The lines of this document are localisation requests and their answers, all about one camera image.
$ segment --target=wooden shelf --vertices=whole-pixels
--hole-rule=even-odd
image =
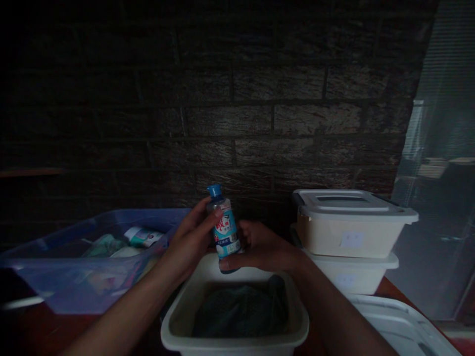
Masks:
[[[12,168],[0,171],[0,178],[53,176],[65,172],[63,168]]]

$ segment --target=cloth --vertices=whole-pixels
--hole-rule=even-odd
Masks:
[[[273,275],[262,289],[244,285],[210,294],[196,313],[193,336],[239,338],[283,334],[287,321],[285,282]]]
[[[126,246],[124,241],[117,240],[111,234],[106,234],[95,241],[82,257],[110,257]]]

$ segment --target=table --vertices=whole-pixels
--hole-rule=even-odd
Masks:
[[[381,281],[375,295],[399,300],[418,310],[386,277]],[[19,351],[23,355],[57,355],[97,318],[99,315],[55,315],[45,303],[30,307],[16,318],[14,332],[18,335],[16,342]],[[133,354],[179,355],[166,350],[161,345],[158,319],[144,335]],[[295,349],[294,355],[326,355],[323,343],[312,323],[310,323],[307,340]]]

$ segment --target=dark wall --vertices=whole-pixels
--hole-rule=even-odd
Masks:
[[[215,182],[239,217],[280,232],[296,188],[389,194],[436,4],[310,3],[26,9],[3,168],[68,173],[2,181],[3,242],[117,208],[192,206]]]

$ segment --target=small bottle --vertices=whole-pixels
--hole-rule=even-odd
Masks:
[[[211,195],[211,202],[206,206],[208,214],[217,207],[223,210],[223,217],[213,228],[213,238],[216,242],[216,251],[218,258],[221,260],[226,256],[234,253],[242,253],[241,243],[238,238],[238,228],[234,220],[233,211],[231,209],[231,201],[221,195],[221,185],[213,184],[208,187]],[[237,269],[221,271],[222,274],[229,274],[237,271]]]

